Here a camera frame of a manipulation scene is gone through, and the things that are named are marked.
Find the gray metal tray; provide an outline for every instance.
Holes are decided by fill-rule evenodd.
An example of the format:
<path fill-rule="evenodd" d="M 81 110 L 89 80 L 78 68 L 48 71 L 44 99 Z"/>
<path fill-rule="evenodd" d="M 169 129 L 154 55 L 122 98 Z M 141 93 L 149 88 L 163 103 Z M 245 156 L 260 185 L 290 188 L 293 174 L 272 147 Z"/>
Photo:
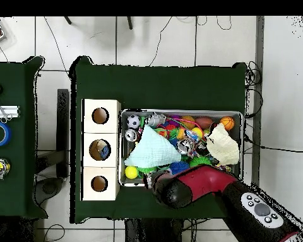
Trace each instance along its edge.
<path fill-rule="evenodd" d="M 164 114 L 165 116 L 171 116 L 171 115 L 190 115 L 193 117 L 200 117 L 200 116 L 207 116 L 212 118 L 212 120 L 216 123 L 220 122 L 220 119 L 224 116 L 230 116 L 234 119 L 235 125 L 234 128 L 230 131 L 230 136 L 233 138 L 233 140 L 237 141 L 240 151 L 240 157 L 239 157 L 239 163 L 235 165 L 231 165 L 233 174 L 238 177 L 240 180 L 242 180 L 243 172 L 242 169 L 242 162 L 243 162 L 243 145 L 244 145 L 244 116 L 240 112 L 225 112 L 225 111 L 211 111 L 211 110 L 152 110 L 147 109 L 143 110 L 141 112 L 137 112 L 134 110 L 123 110 L 121 112 L 121 135 L 119 136 L 119 143 L 120 143 L 120 150 L 119 150 L 119 183 L 122 186 L 125 187 L 143 187 L 144 183 L 141 178 L 136 179 L 128 179 L 126 178 L 124 174 L 124 160 L 127 158 L 128 151 L 134 147 L 134 144 L 132 142 L 128 142 L 127 139 L 124 137 L 124 133 L 127 130 L 127 118 L 130 115 L 138 115 L 138 116 L 144 116 L 147 117 L 151 115 L 153 112 L 156 112 L 157 114 Z"/>

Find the black chair leg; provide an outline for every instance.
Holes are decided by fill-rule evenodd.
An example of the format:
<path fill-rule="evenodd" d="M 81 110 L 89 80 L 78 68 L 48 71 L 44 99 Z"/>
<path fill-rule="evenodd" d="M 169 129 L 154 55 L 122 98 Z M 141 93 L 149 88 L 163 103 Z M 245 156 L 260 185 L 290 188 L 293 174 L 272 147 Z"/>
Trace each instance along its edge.
<path fill-rule="evenodd" d="M 65 17 L 65 20 L 68 22 L 68 24 L 72 24 L 72 21 L 71 20 L 69 20 L 69 18 L 68 17 Z"/>
<path fill-rule="evenodd" d="M 133 29 L 133 23 L 131 22 L 131 17 L 127 17 L 127 19 L 128 19 L 129 29 L 132 30 Z"/>

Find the white cloth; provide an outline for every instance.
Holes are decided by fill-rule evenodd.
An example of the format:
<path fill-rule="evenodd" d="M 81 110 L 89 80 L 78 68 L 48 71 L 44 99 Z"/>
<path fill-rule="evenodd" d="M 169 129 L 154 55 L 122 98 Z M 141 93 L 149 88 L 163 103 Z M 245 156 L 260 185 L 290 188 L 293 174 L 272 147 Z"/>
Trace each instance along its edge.
<path fill-rule="evenodd" d="M 222 123 L 218 124 L 206 139 L 206 148 L 220 165 L 238 163 L 238 143 L 229 136 Z"/>
<path fill-rule="evenodd" d="M 163 136 L 145 125 L 141 140 L 124 161 L 126 166 L 150 168 L 181 161 L 181 154 Z"/>

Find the basketball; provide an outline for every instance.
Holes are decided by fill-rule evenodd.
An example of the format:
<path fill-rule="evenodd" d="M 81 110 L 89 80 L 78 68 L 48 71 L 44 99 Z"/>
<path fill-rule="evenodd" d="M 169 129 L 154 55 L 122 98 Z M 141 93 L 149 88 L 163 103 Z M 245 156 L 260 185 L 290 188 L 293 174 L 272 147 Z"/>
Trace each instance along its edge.
<path fill-rule="evenodd" d="M 225 130 L 227 131 L 231 130 L 235 126 L 234 119 L 229 116 L 222 118 L 220 122 L 224 125 Z"/>

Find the soccer ball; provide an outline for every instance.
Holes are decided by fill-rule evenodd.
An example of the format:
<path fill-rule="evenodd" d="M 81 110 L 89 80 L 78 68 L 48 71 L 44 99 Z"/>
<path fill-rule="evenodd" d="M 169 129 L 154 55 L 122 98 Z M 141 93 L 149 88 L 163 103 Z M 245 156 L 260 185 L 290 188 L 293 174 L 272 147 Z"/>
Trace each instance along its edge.
<path fill-rule="evenodd" d="M 132 115 L 127 118 L 129 128 L 137 129 L 140 126 L 140 118 L 137 115 Z"/>

